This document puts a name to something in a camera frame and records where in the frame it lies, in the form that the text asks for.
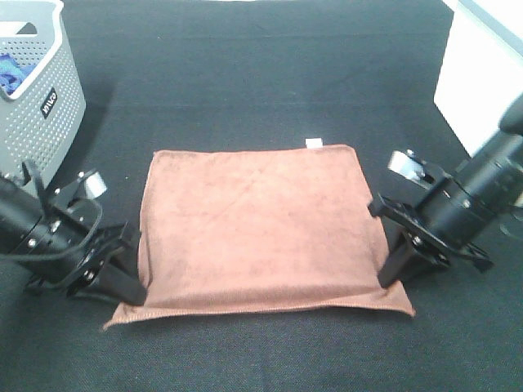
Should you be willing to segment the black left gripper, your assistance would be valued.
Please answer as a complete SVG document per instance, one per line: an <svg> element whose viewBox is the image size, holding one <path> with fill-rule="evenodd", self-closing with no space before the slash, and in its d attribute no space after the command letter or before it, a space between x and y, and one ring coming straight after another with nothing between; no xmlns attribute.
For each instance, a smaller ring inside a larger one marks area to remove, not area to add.
<svg viewBox="0 0 523 392"><path fill-rule="evenodd" d="M101 227L102 206L72 194L34 197L7 188L7 259L29 270L31 292L104 297L143 305L136 272L140 234L128 223Z"/></svg>

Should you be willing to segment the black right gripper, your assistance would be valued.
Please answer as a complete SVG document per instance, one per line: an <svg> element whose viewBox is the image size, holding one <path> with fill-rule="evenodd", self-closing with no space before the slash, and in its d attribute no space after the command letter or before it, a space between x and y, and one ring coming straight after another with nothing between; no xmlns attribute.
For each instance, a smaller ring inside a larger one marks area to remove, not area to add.
<svg viewBox="0 0 523 392"><path fill-rule="evenodd" d="M473 240L494 219L491 210L469 195L450 175L435 180L415 206L377 195L368 205L373 217L387 217L402 227L396 245L378 272L381 287L402 283L456 257L479 271L493 266Z"/></svg>

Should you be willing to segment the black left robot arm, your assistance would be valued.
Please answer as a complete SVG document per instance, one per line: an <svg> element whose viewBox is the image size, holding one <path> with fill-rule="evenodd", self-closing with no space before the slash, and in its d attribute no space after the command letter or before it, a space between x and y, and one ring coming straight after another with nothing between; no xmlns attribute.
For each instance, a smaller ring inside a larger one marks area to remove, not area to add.
<svg viewBox="0 0 523 392"><path fill-rule="evenodd" d="M105 191L97 172L82 174L53 196L33 196L1 181L1 260L31 272L27 291L145 302L136 272L140 233L127 222L102 226L97 197Z"/></svg>

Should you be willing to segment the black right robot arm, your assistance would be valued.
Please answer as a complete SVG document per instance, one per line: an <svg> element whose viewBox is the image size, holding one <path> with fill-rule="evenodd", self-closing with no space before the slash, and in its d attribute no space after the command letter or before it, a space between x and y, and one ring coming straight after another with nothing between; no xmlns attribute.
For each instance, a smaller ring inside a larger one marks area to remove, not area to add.
<svg viewBox="0 0 523 392"><path fill-rule="evenodd" d="M381 194L368 205L371 216L401 227L378 271L380 286L446 269L454 258L489 270L492 261L473 241L499 216L522 209L522 99L508 106L497 132L454 173L410 150L393 152L387 167L426 193L413 206Z"/></svg>

